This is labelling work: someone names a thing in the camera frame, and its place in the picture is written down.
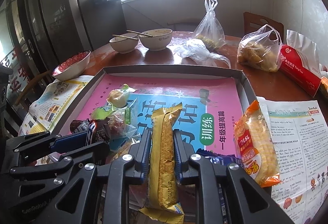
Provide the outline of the green wrapped pastry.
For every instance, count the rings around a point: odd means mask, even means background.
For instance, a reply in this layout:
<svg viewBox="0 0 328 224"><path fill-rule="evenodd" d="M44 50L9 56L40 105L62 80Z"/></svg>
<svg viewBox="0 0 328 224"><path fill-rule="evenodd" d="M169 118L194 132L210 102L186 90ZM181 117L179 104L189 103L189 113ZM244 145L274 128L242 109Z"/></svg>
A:
<svg viewBox="0 0 328 224"><path fill-rule="evenodd" d="M105 120L110 116L117 116L119 119L124 120L125 124L133 124L137 119L138 99L129 99L125 107L117 108L113 104L107 103L107 105L96 108L90 118L92 120Z"/></svg>

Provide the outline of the plastic bag of buns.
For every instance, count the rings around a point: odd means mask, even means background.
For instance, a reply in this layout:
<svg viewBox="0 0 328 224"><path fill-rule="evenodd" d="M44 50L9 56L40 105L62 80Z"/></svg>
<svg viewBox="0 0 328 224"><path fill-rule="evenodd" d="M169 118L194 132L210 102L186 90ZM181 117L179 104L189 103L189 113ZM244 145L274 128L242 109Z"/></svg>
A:
<svg viewBox="0 0 328 224"><path fill-rule="evenodd" d="M281 65L281 47L280 34L272 26L265 24L241 39L237 49L237 61L254 69L276 72Z"/></svg>

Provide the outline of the wooden chopstick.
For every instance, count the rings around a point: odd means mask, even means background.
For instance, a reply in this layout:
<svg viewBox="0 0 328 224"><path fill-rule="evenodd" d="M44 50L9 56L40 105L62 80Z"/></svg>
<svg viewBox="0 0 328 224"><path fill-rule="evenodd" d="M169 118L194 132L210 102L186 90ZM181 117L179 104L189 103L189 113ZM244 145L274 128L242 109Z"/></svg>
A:
<svg viewBox="0 0 328 224"><path fill-rule="evenodd" d="M128 39L128 40L138 40L137 38L134 38L134 37L128 37L128 36L118 35L118 34L113 34L113 36Z"/></svg>
<svg viewBox="0 0 328 224"><path fill-rule="evenodd" d="M151 34L147 34L147 33L144 33L144 32L137 32L137 31L133 31L133 30L127 30L127 32L135 33L135 34L138 34L138 35L141 35L141 36L146 36L146 37L153 37Z"/></svg>

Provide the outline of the clear wrapped red pastry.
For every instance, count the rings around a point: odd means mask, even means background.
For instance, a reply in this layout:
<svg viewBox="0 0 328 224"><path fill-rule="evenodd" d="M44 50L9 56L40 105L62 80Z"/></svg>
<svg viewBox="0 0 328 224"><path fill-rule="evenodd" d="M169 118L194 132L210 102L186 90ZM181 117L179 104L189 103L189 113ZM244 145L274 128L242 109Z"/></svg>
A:
<svg viewBox="0 0 328 224"><path fill-rule="evenodd" d="M105 130L109 139L131 138L137 133L137 116L116 111L106 118Z"/></svg>

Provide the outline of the yellow cake snack packet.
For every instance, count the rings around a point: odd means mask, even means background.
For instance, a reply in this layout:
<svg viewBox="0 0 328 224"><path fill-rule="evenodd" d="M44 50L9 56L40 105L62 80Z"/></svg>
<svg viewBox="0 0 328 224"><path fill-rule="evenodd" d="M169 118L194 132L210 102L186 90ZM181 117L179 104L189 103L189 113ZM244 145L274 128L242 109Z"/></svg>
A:
<svg viewBox="0 0 328 224"><path fill-rule="evenodd" d="M182 104L162 107L152 113L152 146L148 173L148 203L140 212L164 223L183 223L175 176L173 126Z"/></svg>

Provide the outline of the red white patterned bowl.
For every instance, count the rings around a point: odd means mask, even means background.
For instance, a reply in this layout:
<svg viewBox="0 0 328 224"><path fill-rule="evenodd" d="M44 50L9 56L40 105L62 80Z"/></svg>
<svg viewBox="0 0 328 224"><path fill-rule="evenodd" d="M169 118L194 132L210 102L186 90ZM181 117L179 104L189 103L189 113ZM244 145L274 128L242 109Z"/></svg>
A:
<svg viewBox="0 0 328 224"><path fill-rule="evenodd" d="M78 77L90 62L91 51L80 52L60 65L52 72L51 76L59 81L71 80Z"/></svg>

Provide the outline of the orange cracker packet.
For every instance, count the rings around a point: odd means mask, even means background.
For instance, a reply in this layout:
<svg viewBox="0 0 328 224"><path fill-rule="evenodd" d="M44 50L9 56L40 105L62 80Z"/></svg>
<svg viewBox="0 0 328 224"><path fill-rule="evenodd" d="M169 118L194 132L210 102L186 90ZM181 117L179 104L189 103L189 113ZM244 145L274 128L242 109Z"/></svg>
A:
<svg viewBox="0 0 328 224"><path fill-rule="evenodd" d="M277 156L258 101L253 101L235 122L233 135L237 157L241 159L246 173L261 187L279 184Z"/></svg>

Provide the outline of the dark refrigerator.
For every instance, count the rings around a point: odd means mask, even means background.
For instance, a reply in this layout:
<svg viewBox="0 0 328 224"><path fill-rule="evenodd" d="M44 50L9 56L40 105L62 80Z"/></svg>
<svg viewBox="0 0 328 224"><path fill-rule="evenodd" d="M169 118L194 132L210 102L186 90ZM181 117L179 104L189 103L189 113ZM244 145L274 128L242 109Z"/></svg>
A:
<svg viewBox="0 0 328 224"><path fill-rule="evenodd" d="M19 0L23 31L39 71L52 70L126 31L121 0Z"/></svg>

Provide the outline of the brown chocolate bar wrapper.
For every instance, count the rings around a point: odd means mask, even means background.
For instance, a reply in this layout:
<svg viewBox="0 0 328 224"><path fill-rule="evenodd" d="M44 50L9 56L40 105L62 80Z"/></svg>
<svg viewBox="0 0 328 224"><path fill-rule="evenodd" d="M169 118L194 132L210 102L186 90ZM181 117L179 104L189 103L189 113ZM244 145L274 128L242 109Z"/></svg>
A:
<svg viewBox="0 0 328 224"><path fill-rule="evenodd" d="M86 145L96 142L109 143L110 136L105 127L105 120L73 120L69 129L72 134L86 131Z"/></svg>

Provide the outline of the crumpled empty plastic bag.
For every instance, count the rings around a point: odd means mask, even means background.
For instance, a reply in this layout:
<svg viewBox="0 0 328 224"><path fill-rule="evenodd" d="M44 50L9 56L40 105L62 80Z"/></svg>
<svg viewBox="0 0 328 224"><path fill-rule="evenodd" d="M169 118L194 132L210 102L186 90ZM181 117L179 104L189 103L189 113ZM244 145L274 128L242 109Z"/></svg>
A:
<svg viewBox="0 0 328 224"><path fill-rule="evenodd" d="M230 60L224 55L210 52L199 39L190 39L178 44L175 51L181 58L190 58L197 65L219 67L216 62L223 64L223 68L231 68Z"/></svg>

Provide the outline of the wooden chair back right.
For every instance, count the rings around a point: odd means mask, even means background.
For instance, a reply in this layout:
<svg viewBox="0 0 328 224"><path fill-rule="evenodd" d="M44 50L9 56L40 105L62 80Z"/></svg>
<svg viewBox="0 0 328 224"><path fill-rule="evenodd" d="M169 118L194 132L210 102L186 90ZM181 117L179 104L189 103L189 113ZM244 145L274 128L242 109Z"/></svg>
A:
<svg viewBox="0 0 328 224"><path fill-rule="evenodd" d="M253 14L250 12L244 12L244 35L257 31L265 24L273 27L280 34L281 40L284 40L284 25L281 22L277 22L268 17Z"/></svg>

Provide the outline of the red tissue pack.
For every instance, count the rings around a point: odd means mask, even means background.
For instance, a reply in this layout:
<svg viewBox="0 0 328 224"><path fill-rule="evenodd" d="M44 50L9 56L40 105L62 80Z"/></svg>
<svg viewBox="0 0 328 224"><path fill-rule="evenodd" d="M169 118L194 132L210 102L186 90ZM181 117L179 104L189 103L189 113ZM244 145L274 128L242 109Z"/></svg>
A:
<svg viewBox="0 0 328 224"><path fill-rule="evenodd" d="M280 50L279 70L314 97L320 87L321 73L316 43L306 36L286 31L286 44Z"/></svg>

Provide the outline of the blue snack packet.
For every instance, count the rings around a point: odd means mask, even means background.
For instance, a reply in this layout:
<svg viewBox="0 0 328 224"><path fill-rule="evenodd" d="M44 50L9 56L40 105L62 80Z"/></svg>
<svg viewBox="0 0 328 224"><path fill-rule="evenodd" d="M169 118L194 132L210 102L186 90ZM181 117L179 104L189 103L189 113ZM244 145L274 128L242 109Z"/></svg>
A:
<svg viewBox="0 0 328 224"><path fill-rule="evenodd" d="M211 152L208 150L203 150L203 149L198 149L196 151L196 153L203 156L204 158L209 159L211 163L220 164L223 166L227 166L230 163L236 163L239 166L241 166L242 168L244 168L242 161L239 158L237 158L234 154L224 155L224 154L218 154L218 153L214 153L214 152ZM227 219L227 214L226 214L226 202L225 202L225 198L223 195L222 186L220 183L217 184L217 188L218 188L218 193L219 193L219 198L220 198L220 206L221 206L221 212L222 212L222 217L223 217L223 223L227 224L227 223L229 223L229 221Z"/></svg>

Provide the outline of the grey cardboard tray box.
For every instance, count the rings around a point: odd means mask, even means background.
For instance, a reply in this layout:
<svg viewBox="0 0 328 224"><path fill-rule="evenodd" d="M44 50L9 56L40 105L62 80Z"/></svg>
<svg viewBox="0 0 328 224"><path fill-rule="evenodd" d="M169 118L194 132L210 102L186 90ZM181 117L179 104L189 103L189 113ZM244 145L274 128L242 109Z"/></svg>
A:
<svg viewBox="0 0 328 224"><path fill-rule="evenodd" d="M195 185L198 223L218 223L222 212L220 183L231 223L257 223L269 212L272 200L241 168L216 165L196 153L198 149L221 154L236 153L234 123L256 95L240 70L187 65L138 65L107 67L95 75L65 112L67 122L86 120L106 104L111 90L121 84L136 89L129 99L138 99L137 128L151 128L153 111L182 104L173 130L180 130L191 145L188 158L190 184Z"/></svg>

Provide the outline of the wooden chopstick back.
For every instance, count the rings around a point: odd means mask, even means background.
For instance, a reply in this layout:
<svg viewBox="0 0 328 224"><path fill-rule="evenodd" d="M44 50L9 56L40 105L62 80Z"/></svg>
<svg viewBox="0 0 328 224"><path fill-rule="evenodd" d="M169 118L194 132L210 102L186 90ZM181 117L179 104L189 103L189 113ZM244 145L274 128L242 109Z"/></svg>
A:
<svg viewBox="0 0 328 224"><path fill-rule="evenodd" d="M153 37L151 34L147 34L147 33L144 33L144 32L137 32L137 31L133 31L133 30L127 30L127 32L135 33L135 34L138 34L138 35L141 35L141 36L146 36L146 37Z"/></svg>

